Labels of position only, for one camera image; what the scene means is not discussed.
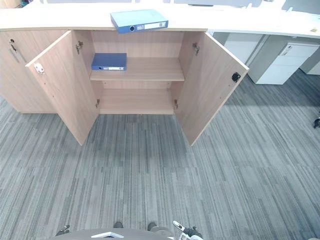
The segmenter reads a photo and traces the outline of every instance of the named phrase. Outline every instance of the striped carpet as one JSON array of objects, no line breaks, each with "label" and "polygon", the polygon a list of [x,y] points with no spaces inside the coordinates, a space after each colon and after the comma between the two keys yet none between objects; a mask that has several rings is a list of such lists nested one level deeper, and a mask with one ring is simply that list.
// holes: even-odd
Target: striped carpet
[{"label": "striped carpet", "polygon": [[320,236],[319,111],[319,76],[245,77],[193,147],[170,115],[100,115],[80,147],[57,115],[0,98],[0,239],[117,220],[176,220],[205,240]]}]

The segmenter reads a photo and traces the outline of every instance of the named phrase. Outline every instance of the white countertop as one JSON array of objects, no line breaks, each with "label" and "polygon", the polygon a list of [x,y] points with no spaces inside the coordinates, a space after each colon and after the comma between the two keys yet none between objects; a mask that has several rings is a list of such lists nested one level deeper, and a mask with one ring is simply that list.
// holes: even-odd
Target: white countertop
[{"label": "white countertop", "polygon": [[110,13],[157,9],[169,19],[162,31],[206,31],[284,35],[320,39],[320,15],[268,8],[226,8],[165,3],[29,4],[0,9],[0,31],[84,29],[114,30]]}]

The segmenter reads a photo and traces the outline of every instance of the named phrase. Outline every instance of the black lock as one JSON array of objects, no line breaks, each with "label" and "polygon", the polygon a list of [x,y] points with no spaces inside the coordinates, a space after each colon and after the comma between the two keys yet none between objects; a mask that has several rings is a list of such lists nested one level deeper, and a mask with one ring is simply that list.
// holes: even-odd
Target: black lock
[{"label": "black lock", "polygon": [[241,75],[237,72],[235,72],[233,75],[232,75],[232,80],[237,83],[239,81],[239,79],[241,78]]}]

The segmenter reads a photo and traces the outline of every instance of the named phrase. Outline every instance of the white door latch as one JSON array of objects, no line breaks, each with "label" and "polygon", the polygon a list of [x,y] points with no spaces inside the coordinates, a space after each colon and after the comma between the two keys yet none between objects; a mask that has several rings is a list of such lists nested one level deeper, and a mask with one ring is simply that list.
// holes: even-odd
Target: white door latch
[{"label": "white door latch", "polygon": [[44,67],[40,63],[36,63],[34,68],[38,74],[45,74]]}]

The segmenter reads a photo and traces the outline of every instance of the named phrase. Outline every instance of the wood grain panel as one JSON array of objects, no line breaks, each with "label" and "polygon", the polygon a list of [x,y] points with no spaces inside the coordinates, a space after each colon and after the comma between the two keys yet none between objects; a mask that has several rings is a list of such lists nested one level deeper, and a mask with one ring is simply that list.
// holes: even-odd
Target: wood grain panel
[{"label": "wood grain panel", "polygon": [[21,0],[0,0],[0,9],[14,9],[21,3]]},{"label": "wood grain panel", "polygon": [[96,53],[91,31],[75,30],[74,32],[76,33],[77,41],[80,41],[83,43],[83,46],[80,49],[80,51],[81,51],[81,55],[83,58],[86,71],[88,73],[87,75],[88,77],[90,77],[91,71],[92,71],[91,64]]},{"label": "wood grain panel", "polygon": [[128,57],[125,71],[92,71],[90,80],[183,82],[185,77],[177,57]]},{"label": "wood grain panel", "polygon": [[27,64],[65,32],[66,30],[5,31],[3,37],[7,47],[11,47],[10,41],[14,40],[14,47],[20,52],[22,62]]},{"label": "wood grain panel", "polygon": [[104,84],[102,81],[90,81],[91,87],[93,89],[94,95],[96,99],[100,99],[102,95],[102,91],[104,89]]},{"label": "wood grain panel", "polygon": [[[81,53],[75,45],[76,32],[67,31],[26,67],[42,86],[57,113],[76,140],[82,145],[95,122],[99,109]],[[39,74],[34,64],[42,64]]]},{"label": "wood grain panel", "polygon": [[170,81],[102,81],[102,83],[105,89],[169,89],[171,86]]},{"label": "wood grain panel", "polygon": [[[198,45],[200,51],[193,56],[175,110],[191,145],[249,70],[208,33],[202,34]],[[241,75],[237,83],[232,80],[235,72]]]},{"label": "wood grain panel", "polygon": [[192,62],[193,56],[195,55],[193,44],[198,43],[202,35],[203,32],[198,31],[184,33],[179,53],[179,61],[185,78],[187,77],[189,66]]},{"label": "wood grain panel", "polygon": [[100,114],[173,114],[168,89],[104,89]]},{"label": "wood grain panel", "polygon": [[0,32],[0,94],[20,113],[56,113],[46,93]]},{"label": "wood grain panel", "polygon": [[177,58],[184,32],[145,31],[118,34],[92,31],[96,53],[127,53],[128,58]]},{"label": "wood grain panel", "polygon": [[173,101],[179,98],[183,86],[184,86],[184,83],[181,81],[174,81],[171,83],[170,91],[171,91],[171,96]]}]

